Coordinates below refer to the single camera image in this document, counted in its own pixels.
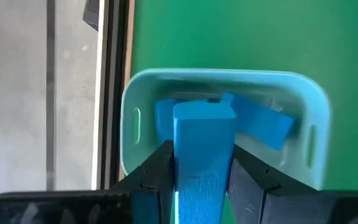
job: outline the light blue plastic bin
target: light blue plastic bin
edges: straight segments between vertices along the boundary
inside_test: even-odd
[[[240,132],[235,143],[284,174],[321,190],[328,154],[329,101],[316,82],[290,72],[182,68],[139,72],[122,96],[124,172],[132,172],[157,148],[154,102],[167,98],[219,100],[224,91],[296,119],[293,131],[279,151]]]

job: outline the metal frame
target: metal frame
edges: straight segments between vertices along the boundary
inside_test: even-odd
[[[92,186],[110,189],[119,176],[119,121],[124,89],[127,0],[99,2]]]

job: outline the green table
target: green table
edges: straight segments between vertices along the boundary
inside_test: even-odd
[[[161,67],[314,79],[333,113],[324,189],[358,190],[358,1],[138,0],[131,73]]]

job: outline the gray floor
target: gray floor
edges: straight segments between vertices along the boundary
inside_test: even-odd
[[[46,1],[0,0],[0,192],[45,189]],[[91,184],[97,32],[57,1],[57,188]]]

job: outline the blue wooden block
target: blue wooden block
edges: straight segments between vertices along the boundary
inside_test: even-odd
[[[221,103],[231,105],[238,118],[238,129],[280,150],[293,124],[293,118],[246,98],[224,93]]]
[[[173,109],[175,189],[180,224],[220,223],[236,132],[228,105],[204,101]]]
[[[157,145],[165,140],[173,140],[173,106],[182,102],[179,99],[160,100],[154,103],[155,130]]]

